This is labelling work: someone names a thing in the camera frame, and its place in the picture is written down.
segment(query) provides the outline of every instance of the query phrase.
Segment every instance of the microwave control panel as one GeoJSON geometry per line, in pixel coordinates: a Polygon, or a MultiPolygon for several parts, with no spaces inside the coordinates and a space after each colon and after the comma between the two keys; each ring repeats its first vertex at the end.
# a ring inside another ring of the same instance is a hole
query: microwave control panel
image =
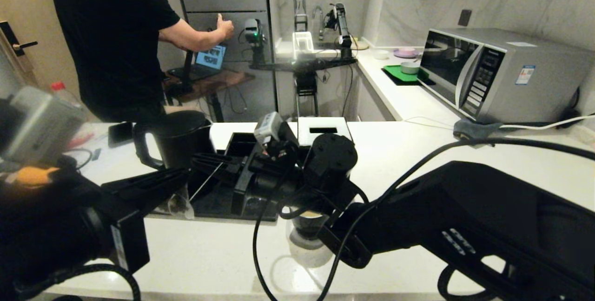
{"type": "Polygon", "coordinates": [[[476,116],[485,101],[491,83],[496,76],[504,53],[485,47],[480,55],[480,62],[474,72],[470,88],[463,95],[463,110],[469,115],[476,116]]]}

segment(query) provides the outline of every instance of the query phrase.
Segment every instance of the wooden table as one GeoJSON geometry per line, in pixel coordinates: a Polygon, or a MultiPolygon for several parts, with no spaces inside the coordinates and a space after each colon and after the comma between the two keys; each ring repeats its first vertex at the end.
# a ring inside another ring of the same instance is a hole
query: wooden table
{"type": "Polygon", "coordinates": [[[165,91],[165,95],[168,96],[168,98],[175,98],[180,102],[191,102],[192,100],[198,100],[199,98],[207,97],[208,104],[213,108],[216,122],[224,122],[223,111],[221,110],[221,103],[217,97],[217,91],[229,89],[229,87],[255,78],[254,75],[247,74],[245,72],[222,70],[216,75],[212,75],[205,79],[192,81],[192,90],[180,94],[179,91],[174,89],[176,89],[175,86],[181,85],[181,80],[174,75],[167,73],[165,73],[165,75],[169,77],[169,80],[163,82],[163,89],[165,91]]]}

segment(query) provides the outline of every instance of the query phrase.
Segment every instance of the white bowl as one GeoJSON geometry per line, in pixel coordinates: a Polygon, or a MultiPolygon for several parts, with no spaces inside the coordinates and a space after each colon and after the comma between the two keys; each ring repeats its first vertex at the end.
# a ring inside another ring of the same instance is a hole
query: white bowl
{"type": "Polygon", "coordinates": [[[374,50],[372,51],[372,56],[376,59],[389,59],[389,52],[383,50],[374,50]]]}
{"type": "Polygon", "coordinates": [[[401,72],[404,74],[416,74],[419,71],[419,62],[401,63],[401,72]]]}

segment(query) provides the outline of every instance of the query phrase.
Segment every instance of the smartphone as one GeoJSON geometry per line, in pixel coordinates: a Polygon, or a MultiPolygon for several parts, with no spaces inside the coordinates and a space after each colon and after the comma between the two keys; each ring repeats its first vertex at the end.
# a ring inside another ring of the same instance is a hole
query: smartphone
{"type": "Polygon", "coordinates": [[[132,123],[110,125],[108,128],[109,147],[118,147],[130,142],[132,142],[132,123]]]}

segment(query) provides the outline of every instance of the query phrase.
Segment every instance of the kettle handle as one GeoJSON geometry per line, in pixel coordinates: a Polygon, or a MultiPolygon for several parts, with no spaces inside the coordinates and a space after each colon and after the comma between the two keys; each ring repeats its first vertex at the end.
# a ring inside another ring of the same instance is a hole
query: kettle handle
{"type": "Polygon", "coordinates": [[[155,159],[149,155],[149,147],[147,147],[147,140],[145,137],[148,130],[149,125],[143,123],[137,123],[132,128],[132,137],[134,138],[136,155],[139,157],[141,163],[157,170],[165,170],[163,161],[155,159]]]}

